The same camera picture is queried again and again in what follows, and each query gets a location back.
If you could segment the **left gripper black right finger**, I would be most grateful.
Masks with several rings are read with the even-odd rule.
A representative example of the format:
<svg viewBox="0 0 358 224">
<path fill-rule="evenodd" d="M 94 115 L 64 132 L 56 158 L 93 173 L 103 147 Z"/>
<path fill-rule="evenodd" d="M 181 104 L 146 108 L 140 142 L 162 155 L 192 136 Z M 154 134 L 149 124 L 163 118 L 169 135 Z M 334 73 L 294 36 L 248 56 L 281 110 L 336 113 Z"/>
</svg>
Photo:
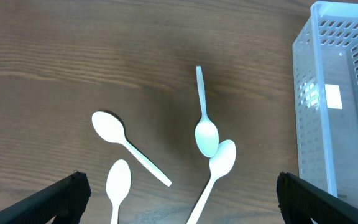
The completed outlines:
<svg viewBox="0 0 358 224">
<path fill-rule="evenodd" d="M 276 191 L 286 224 L 358 223 L 357 208 L 292 173 L 280 173 Z"/>
</svg>

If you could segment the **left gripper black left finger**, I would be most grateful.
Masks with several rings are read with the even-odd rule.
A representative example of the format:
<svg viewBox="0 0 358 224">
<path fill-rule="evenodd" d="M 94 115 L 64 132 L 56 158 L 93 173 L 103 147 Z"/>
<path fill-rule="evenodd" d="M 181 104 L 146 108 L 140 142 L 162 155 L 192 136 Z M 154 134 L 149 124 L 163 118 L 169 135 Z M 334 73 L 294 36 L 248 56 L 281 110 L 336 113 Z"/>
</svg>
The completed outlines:
<svg viewBox="0 0 358 224">
<path fill-rule="evenodd" d="M 87 175 L 74 172 L 0 211 L 0 224 L 79 224 L 91 196 Z"/>
</svg>

